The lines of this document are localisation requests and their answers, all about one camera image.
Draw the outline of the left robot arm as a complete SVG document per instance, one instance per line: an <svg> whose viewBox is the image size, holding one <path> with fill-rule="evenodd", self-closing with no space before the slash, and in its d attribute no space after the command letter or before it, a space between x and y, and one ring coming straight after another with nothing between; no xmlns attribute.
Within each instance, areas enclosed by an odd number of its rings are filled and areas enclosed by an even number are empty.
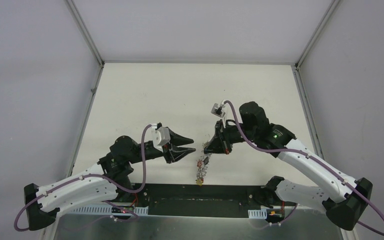
<svg viewBox="0 0 384 240"><path fill-rule="evenodd" d="M34 183L24 187L25 205L16 215L14 229L22 213L26 213L26 231L37 231L52 225L57 218L68 212L96 202L118 199L127 202L132 195L141 192L146 185L146 162L164 158L167 164L180 161L194 153L190 147L194 140L179 135L161 124L147 125L152 139L141 142L127 135L118 137L110 146L109 153L86 170L58 182L38 186Z"/></svg>

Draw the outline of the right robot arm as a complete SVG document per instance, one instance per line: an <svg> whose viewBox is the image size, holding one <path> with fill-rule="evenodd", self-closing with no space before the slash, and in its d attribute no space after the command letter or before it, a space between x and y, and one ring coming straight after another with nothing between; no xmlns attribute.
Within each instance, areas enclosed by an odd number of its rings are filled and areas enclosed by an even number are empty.
<svg viewBox="0 0 384 240"><path fill-rule="evenodd" d="M268 204L297 203L326 214L341 229L354 229L373 190L368 179L356 179L331 166L287 128L271 123L256 102L240 106L241 122L235 118L226 119L225 106L215 103L210 111L220 120L214 126L214 136L203 149L205 154L228 155L234 144L250 143L253 148L291 165L316 184L306 186L274 176L263 187L264 200Z"/></svg>

